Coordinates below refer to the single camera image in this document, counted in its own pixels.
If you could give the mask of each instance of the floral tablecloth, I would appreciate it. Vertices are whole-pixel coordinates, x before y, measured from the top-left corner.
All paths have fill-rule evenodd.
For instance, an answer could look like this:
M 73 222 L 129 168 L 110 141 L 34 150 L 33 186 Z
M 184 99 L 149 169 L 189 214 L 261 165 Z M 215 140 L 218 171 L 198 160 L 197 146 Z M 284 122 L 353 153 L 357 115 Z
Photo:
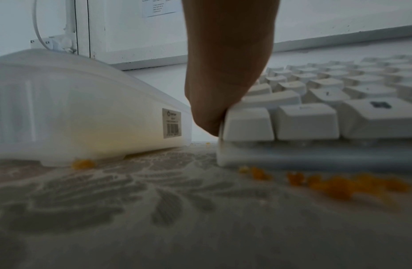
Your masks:
M 0 161 L 0 269 L 412 269 L 412 193 L 330 200 L 216 165 L 216 146 L 92 170 Z M 404 175 L 412 183 L 412 175 Z

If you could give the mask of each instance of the cable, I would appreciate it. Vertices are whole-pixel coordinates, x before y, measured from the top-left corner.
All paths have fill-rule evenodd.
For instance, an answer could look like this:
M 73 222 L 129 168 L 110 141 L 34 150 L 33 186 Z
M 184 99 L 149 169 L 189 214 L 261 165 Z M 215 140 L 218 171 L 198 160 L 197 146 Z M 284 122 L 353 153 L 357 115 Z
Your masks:
M 31 10 L 31 17 L 33 19 L 33 27 L 34 27 L 34 32 L 36 32 L 37 39 L 39 42 L 43 45 L 48 50 L 51 50 L 43 41 L 42 37 L 40 36 L 39 33 L 39 28 L 37 27 L 37 0 L 33 0 L 33 9 Z

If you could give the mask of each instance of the wall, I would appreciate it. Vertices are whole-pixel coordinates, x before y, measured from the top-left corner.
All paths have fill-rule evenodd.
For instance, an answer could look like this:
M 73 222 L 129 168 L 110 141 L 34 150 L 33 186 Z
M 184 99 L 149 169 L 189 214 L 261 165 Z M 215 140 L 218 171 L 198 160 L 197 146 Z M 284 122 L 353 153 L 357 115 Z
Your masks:
M 412 38 L 274 53 L 269 60 L 268 66 L 301 65 L 309 62 L 328 62 L 330 60 L 359 61 L 366 56 L 394 54 L 412 54 Z M 189 104 L 184 95 L 185 72 L 186 64 L 126 71 L 126 73 L 145 81 L 177 100 Z M 216 138 L 207 134 L 198 126 L 193 125 L 192 140 L 216 141 Z
M 31 22 L 32 0 L 0 0 L 0 56 L 30 48 L 36 39 Z M 64 34 L 65 0 L 38 0 L 37 22 L 42 36 Z

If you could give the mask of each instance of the translucent plastic container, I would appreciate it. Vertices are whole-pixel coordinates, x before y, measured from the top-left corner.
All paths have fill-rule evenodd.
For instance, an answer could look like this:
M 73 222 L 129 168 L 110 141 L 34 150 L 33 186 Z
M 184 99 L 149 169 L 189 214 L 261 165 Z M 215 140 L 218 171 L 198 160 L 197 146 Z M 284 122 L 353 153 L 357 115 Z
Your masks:
M 82 56 L 0 57 L 0 159 L 67 166 L 191 143 L 190 108 Z

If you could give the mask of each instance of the white keyboard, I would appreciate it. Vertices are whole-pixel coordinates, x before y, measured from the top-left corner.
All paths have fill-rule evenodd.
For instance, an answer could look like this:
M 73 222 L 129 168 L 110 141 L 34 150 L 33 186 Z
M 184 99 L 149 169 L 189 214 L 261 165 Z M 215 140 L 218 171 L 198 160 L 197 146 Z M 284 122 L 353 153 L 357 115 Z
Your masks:
M 412 171 L 412 55 L 269 66 L 220 129 L 220 166 Z

